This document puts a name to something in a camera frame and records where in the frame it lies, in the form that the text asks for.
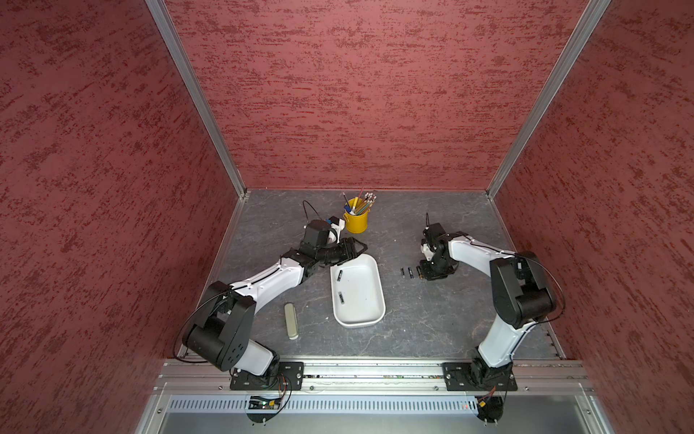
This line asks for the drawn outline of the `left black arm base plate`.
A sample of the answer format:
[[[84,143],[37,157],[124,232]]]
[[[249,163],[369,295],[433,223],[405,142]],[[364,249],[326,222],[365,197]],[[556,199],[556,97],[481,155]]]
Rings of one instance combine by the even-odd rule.
[[[278,362],[262,376],[234,369],[231,374],[232,391],[296,392],[303,387],[305,364],[303,362]]]

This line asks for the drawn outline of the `coloured pencils bundle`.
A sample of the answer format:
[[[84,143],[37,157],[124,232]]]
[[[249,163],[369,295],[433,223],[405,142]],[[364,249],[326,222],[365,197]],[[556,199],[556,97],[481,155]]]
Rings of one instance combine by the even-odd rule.
[[[345,214],[361,216],[370,211],[370,208],[376,202],[377,195],[374,192],[361,192],[352,199],[348,199],[346,195],[343,195],[343,199],[345,201],[343,206]]]

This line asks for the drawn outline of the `yellow pencil cup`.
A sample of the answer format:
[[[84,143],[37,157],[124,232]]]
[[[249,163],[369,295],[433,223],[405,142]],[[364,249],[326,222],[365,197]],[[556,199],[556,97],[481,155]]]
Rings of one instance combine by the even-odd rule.
[[[352,216],[344,213],[345,230],[352,234],[365,233],[368,229],[368,218],[369,213],[361,216]]]

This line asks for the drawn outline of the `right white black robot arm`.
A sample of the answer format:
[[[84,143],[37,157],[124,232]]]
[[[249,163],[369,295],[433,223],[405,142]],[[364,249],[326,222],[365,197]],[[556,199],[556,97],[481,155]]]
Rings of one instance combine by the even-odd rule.
[[[513,356],[525,336],[558,308],[538,258],[531,252],[505,251],[467,233],[449,233],[440,224],[423,231],[419,267],[425,280],[442,280],[467,265],[490,278],[496,314],[466,372],[477,388],[491,387],[513,373]]]

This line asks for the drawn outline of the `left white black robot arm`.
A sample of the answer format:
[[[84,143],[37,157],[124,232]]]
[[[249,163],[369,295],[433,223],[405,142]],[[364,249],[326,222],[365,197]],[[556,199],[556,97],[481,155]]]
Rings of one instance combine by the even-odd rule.
[[[308,250],[291,249],[257,275],[235,283],[215,281],[184,322],[182,345],[222,372],[271,376],[278,355],[250,339],[258,311],[310,278],[317,269],[343,265],[368,250],[354,237]]]

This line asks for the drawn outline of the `beige oblong case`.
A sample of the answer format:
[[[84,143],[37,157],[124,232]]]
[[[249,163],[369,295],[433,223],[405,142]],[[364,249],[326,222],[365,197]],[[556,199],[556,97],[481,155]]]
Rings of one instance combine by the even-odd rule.
[[[287,303],[284,306],[287,337],[290,340],[297,340],[299,336],[298,321],[296,316],[296,308],[293,303]]]

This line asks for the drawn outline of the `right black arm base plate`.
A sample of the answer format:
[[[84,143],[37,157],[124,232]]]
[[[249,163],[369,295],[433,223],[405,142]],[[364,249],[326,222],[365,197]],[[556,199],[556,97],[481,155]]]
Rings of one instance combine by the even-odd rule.
[[[517,392],[513,364],[489,367],[482,359],[466,363],[443,363],[443,378],[448,392]]]

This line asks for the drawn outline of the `right aluminium corner post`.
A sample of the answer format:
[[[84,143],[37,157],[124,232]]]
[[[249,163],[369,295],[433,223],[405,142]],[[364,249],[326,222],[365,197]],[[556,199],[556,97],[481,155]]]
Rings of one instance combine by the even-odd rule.
[[[534,131],[540,125],[545,113],[549,109],[553,99],[560,91],[564,81],[569,76],[578,57],[583,52],[589,38],[596,30],[597,25],[611,4],[610,0],[590,0],[587,2],[586,8],[578,19],[574,30],[572,31],[567,43],[562,49],[560,56],[553,66],[551,73],[545,84],[543,85],[536,101],[534,102],[531,111],[525,119],[522,127],[519,130],[516,139],[511,144],[511,147],[504,157],[502,164],[495,173],[491,183],[489,184],[486,193],[487,197],[494,201],[498,193],[501,191],[505,180],[513,170],[515,163],[521,156],[524,148],[529,143]]]

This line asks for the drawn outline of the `left aluminium corner post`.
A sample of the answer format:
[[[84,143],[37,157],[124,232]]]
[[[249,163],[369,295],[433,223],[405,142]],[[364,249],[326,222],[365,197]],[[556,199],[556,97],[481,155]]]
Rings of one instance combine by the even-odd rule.
[[[222,131],[214,117],[211,106],[207,101],[202,86],[196,77],[193,65],[184,49],[184,45],[175,29],[175,24],[169,13],[166,2],[162,0],[146,0],[146,5],[152,15],[159,34],[164,40],[164,44],[170,53],[173,63],[177,68],[186,90],[188,91],[193,105],[195,106],[202,124],[206,129],[213,146],[220,157],[220,162],[231,180],[231,183],[240,200],[247,199],[247,187],[242,180],[240,171],[234,163],[231,152],[227,147]]]

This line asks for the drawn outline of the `white oval storage tray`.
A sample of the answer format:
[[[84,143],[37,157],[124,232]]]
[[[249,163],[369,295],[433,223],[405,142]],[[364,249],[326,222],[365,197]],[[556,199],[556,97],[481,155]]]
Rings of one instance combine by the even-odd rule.
[[[336,281],[339,271],[343,271],[343,276]],[[334,318],[342,327],[370,327],[383,320],[386,303],[378,264],[372,256],[364,253],[343,265],[330,267],[330,278]]]

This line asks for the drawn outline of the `aluminium front rail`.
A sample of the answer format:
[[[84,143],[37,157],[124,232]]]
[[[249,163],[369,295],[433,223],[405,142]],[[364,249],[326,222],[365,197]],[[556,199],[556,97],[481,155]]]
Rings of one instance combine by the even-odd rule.
[[[443,378],[443,363],[437,359],[405,358],[316,358],[289,357],[286,362],[303,362],[305,373],[302,394],[397,394],[482,396],[487,392],[448,392]],[[518,360],[513,373],[517,392],[531,396],[595,396],[596,389],[580,361]],[[167,361],[155,381],[155,393],[241,393],[232,391],[231,374],[211,365],[188,365]]]

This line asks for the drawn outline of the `aluminium corner post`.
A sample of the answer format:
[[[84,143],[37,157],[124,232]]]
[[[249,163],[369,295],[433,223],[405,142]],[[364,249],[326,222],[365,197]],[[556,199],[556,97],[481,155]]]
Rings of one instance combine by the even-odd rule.
[[[231,180],[231,183],[240,200],[247,199],[247,187],[242,180],[240,171],[234,163],[231,152],[227,147],[222,131],[214,117],[211,106],[207,101],[202,86],[196,77],[193,65],[184,49],[184,45],[175,29],[175,24],[169,13],[166,2],[162,0],[146,0],[146,5],[152,15],[159,34],[164,40],[164,44],[170,53],[173,63],[177,68],[186,90],[188,91],[193,105],[195,106],[202,124],[206,129],[213,146],[220,157],[220,162]]]
[[[516,139],[511,144],[511,147],[504,157],[502,164],[495,173],[491,183],[489,184],[486,193],[487,197],[494,201],[498,193],[501,191],[505,180],[513,170],[515,163],[521,156],[524,148],[529,143],[534,131],[540,125],[545,113],[549,109],[553,99],[560,91],[564,81],[569,76],[578,57],[583,52],[589,38],[596,30],[597,25],[611,4],[610,0],[590,0],[587,2],[586,8],[578,19],[574,30],[572,31],[567,43],[562,49],[560,56],[553,66],[551,73],[545,84],[543,85],[536,101],[534,102],[531,111],[525,119],[522,127],[519,130]]]

